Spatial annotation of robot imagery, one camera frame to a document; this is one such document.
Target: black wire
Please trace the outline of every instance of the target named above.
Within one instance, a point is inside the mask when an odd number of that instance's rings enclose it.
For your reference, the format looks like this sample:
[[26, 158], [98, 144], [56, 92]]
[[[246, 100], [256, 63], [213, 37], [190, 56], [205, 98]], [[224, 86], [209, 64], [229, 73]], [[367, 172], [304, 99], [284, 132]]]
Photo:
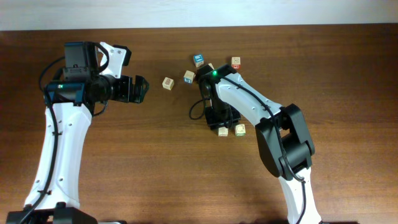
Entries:
[[301, 219], [304, 216], [305, 209], [306, 209], [306, 206], [307, 206], [307, 196], [305, 195], [305, 181], [301, 182], [301, 186], [302, 186], [302, 190], [303, 190], [303, 210], [301, 211], [300, 218], [298, 218], [296, 224], [299, 224], [301, 222]]
[[[199, 89], [201, 90], [201, 83], [202, 83], [201, 78], [198, 80], [198, 83], [199, 83]], [[200, 119], [200, 118], [203, 117], [203, 115], [205, 115], [206, 100], [210, 100], [210, 98], [205, 98], [205, 96], [204, 96], [204, 94], [202, 93], [202, 91], [200, 91], [200, 96], [201, 96], [201, 100], [199, 100], [199, 101], [197, 101], [196, 103], [194, 103], [194, 104], [191, 106], [191, 108], [189, 109], [189, 114], [188, 114], [188, 116], [189, 116], [190, 119], [194, 119], [194, 120]], [[199, 117], [193, 118], [193, 117], [192, 117], [192, 110], [193, 110], [193, 108], [194, 108], [197, 104], [199, 104], [200, 102], [203, 102], [203, 111], [201, 112], [201, 115], [200, 115]]]
[[228, 127], [226, 127], [226, 128], [231, 129], [232, 128], [232, 122], [234, 121], [231, 105], [229, 105], [229, 117], [230, 117], [229, 124], [228, 124]]
[[[198, 100], [196, 103], [194, 103], [194, 104], [191, 106], [191, 108], [189, 109], [189, 114], [188, 114], [190, 119], [200, 119], [201, 117], [203, 117], [203, 115], [205, 115], [206, 100], [210, 100], [210, 98], [202, 98], [201, 100]], [[203, 103], [203, 111], [202, 111], [202, 113], [201, 113], [201, 115], [200, 115], [199, 117], [193, 118], [193, 117], [192, 117], [192, 110], [193, 110], [193, 108], [194, 108], [197, 104], [199, 104], [199, 103], [201, 103], [201, 102], [204, 102], [204, 103]]]
[[47, 180], [45, 181], [44, 189], [39, 191], [40, 192], [39, 198], [33, 204], [33, 206], [31, 206], [29, 208], [29, 211], [25, 214], [25, 216], [22, 218], [22, 220], [19, 222], [19, 224], [23, 224], [30, 217], [30, 215], [35, 210], [35, 208], [43, 201], [43, 198], [47, 194], [47, 191], [50, 187], [50, 183], [51, 183], [51, 179], [52, 179], [52, 175], [53, 175], [54, 167], [55, 167], [55, 160], [57, 158], [58, 135], [59, 135], [58, 126], [57, 126], [57, 118], [55, 117], [55, 112], [54, 112], [54, 109], [52, 108], [52, 103], [51, 103], [51, 98], [50, 98], [49, 92], [47, 91], [47, 89], [44, 89], [43, 91], [44, 91], [44, 96], [45, 96], [45, 102], [46, 102], [47, 107], [50, 110], [52, 122], [54, 125], [54, 132], [53, 132], [54, 145], [53, 145], [53, 150], [52, 150], [51, 164], [50, 164], [50, 169], [49, 169], [49, 174], [47, 176]]
[[40, 77], [39, 77], [39, 88], [40, 88], [40, 91], [42, 91], [42, 92], [44, 91], [44, 90], [43, 90], [43, 87], [42, 87], [42, 78], [43, 78], [44, 74], [45, 74], [45, 73], [47, 72], [47, 70], [48, 70], [49, 68], [51, 68], [54, 64], [56, 64], [57, 62], [59, 62], [59, 61], [61, 61], [61, 60], [63, 60], [63, 59], [65, 59], [65, 56], [56, 59], [56, 60], [53, 61], [50, 65], [48, 65], [48, 66], [43, 70], [43, 72], [40, 74]]
[[52, 80], [59, 80], [59, 79], [61, 79], [62, 72], [63, 72], [63, 68], [59, 68], [59, 69], [57, 70], [57, 72], [55, 72], [55, 75], [54, 75], [54, 77], [52, 78]]
[[105, 101], [104, 108], [100, 112], [94, 114], [93, 117], [103, 114], [107, 108], [108, 108], [108, 101]]

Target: blue block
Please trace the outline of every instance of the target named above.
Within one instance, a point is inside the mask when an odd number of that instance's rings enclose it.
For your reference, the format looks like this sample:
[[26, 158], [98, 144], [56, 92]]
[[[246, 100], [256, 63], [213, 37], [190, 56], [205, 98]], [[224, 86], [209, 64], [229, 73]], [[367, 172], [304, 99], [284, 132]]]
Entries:
[[189, 84], [192, 83], [192, 82], [191, 82], [191, 79], [189, 79], [189, 78], [184, 78], [184, 82], [189, 83]]
[[204, 61], [203, 55], [202, 55], [202, 54], [194, 55], [194, 56], [193, 56], [193, 59], [194, 59], [195, 62], [202, 62], [202, 61]]

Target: brown wooden surface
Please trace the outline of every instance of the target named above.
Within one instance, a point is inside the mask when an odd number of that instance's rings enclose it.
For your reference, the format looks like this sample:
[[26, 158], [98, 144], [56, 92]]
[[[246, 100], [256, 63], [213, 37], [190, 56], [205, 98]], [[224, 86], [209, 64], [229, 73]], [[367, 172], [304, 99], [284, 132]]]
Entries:
[[[189, 120], [200, 94], [182, 77], [202, 53], [216, 67], [240, 56], [250, 85], [302, 109], [324, 221], [398, 222], [398, 25], [379, 24], [0, 32], [0, 223], [22, 208], [39, 163], [39, 73], [76, 40], [128, 46], [123, 74], [150, 82], [143, 104], [111, 102], [88, 130], [79, 191], [90, 215], [131, 223], [286, 219], [279, 181], [262, 165], [247, 120], [242, 138], [219, 138], [204, 119]], [[162, 88], [164, 77], [175, 80], [172, 91]]]

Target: wood grain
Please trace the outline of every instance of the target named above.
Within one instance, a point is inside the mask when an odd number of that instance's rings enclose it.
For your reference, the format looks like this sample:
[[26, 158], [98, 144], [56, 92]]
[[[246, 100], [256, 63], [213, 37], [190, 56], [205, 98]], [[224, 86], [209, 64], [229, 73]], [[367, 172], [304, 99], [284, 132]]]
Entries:
[[[189, 120], [200, 94], [182, 77], [202, 53], [216, 67], [241, 57], [250, 85], [302, 109], [317, 150], [312, 187], [324, 221], [398, 222], [397, 24], [23, 31], [0, 32], [0, 40], [0, 223], [22, 208], [39, 163], [39, 73], [76, 40], [128, 46], [123, 73], [150, 83], [143, 104], [111, 102], [93, 119], [80, 169], [86, 213], [130, 223], [286, 219], [254, 128], [243, 119], [245, 137], [219, 138], [204, 119]], [[175, 80], [172, 91], [162, 88], [164, 77]]]

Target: small cube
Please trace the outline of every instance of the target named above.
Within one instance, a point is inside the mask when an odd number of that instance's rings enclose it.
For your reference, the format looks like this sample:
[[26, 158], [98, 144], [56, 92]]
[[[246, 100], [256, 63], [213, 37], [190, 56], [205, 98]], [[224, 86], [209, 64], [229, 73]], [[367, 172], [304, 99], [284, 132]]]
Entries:
[[218, 128], [218, 137], [226, 137], [228, 136], [228, 128], [220, 127]]
[[198, 54], [193, 56], [193, 62], [195, 62], [195, 66], [198, 68], [205, 63], [205, 59], [202, 54]]
[[244, 136], [246, 134], [246, 130], [244, 128], [244, 124], [238, 124], [235, 126], [235, 136]]
[[231, 65], [235, 69], [241, 68], [241, 58], [240, 57], [232, 57]]
[[192, 84], [193, 79], [195, 78], [195, 74], [191, 71], [186, 71], [184, 75], [184, 82]]
[[171, 78], [164, 78], [163, 81], [163, 88], [165, 88], [166, 90], [171, 90], [174, 86], [174, 80], [172, 80]]

